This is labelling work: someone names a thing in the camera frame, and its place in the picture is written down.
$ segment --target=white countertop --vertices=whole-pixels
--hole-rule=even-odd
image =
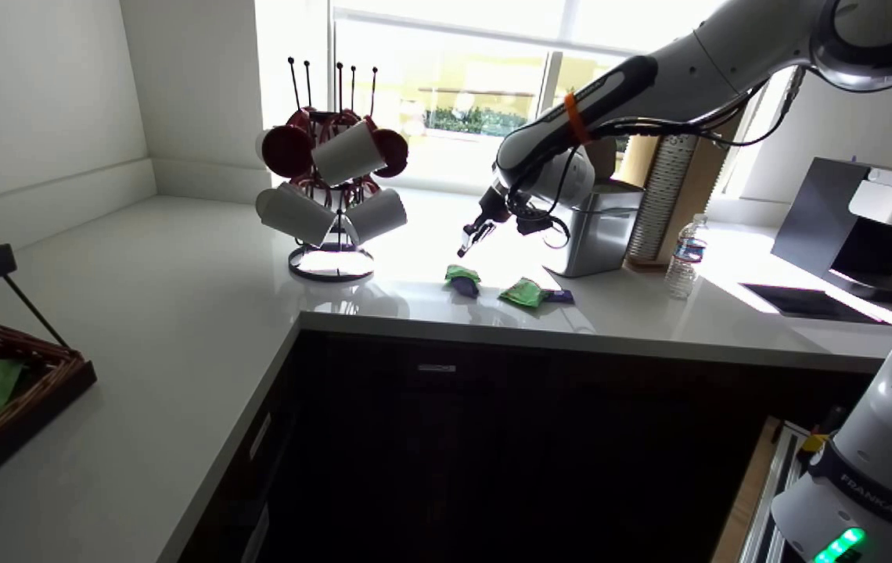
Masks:
[[[578,305],[520,312],[494,294],[548,281],[512,228],[473,250],[479,299],[442,278],[473,196],[404,194],[411,224],[369,243],[379,273],[316,284],[287,275],[290,242],[249,206],[156,196],[18,254],[18,281],[97,385],[0,466],[0,563],[156,560],[299,309],[345,317],[628,335],[882,357],[892,328],[838,343],[701,281],[669,299],[660,275],[564,281]],[[0,322],[43,335],[0,284]]]

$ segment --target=wicker basket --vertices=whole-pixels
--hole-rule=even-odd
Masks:
[[[28,367],[18,375],[11,399],[0,414],[0,463],[4,463],[97,377],[95,367],[81,359],[76,351],[38,341],[5,324],[0,324],[0,357],[23,359]]]

